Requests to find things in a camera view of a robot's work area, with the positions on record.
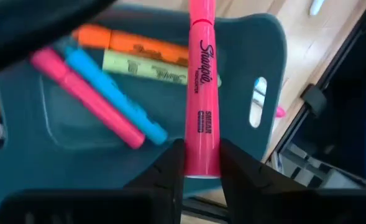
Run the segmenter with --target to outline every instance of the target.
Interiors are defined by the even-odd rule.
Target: highlighter cap
[[[190,0],[190,24],[191,26],[200,20],[214,24],[216,16],[215,0]]]
[[[72,33],[80,45],[108,49],[111,30],[94,24],[84,24]]]

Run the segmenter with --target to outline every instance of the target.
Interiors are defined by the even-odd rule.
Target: wooden floor
[[[188,0],[120,0],[146,6],[186,11]],[[317,16],[309,16],[312,0],[217,0],[219,17],[242,17],[267,12],[281,22],[288,44],[288,60],[279,104],[287,111],[276,119],[263,160],[274,147],[303,105],[299,96],[309,83],[317,83],[334,55],[366,9],[366,0],[325,0]],[[225,203],[221,191],[209,198]],[[182,223],[197,223],[184,218]]]

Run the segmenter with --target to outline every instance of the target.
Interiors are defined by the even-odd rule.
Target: teal plastic chair
[[[183,12],[118,5],[94,22],[111,29],[188,45]],[[261,159],[270,137],[286,61],[285,35],[268,14],[216,20],[221,136]],[[102,52],[88,51],[101,64]],[[0,202],[24,189],[118,189],[138,176],[175,140],[184,138],[186,87],[114,75],[120,88],[169,133],[167,143],[129,149],[80,102],[28,61],[0,73],[7,138],[0,149]],[[255,80],[267,80],[262,122],[249,124]],[[184,196],[220,186],[186,179]]]

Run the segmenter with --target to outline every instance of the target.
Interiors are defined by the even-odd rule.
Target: green highlighter
[[[104,51],[103,70],[182,85],[187,85],[188,80],[188,68],[186,67],[112,50]],[[221,86],[219,75],[217,76],[217,85]]]

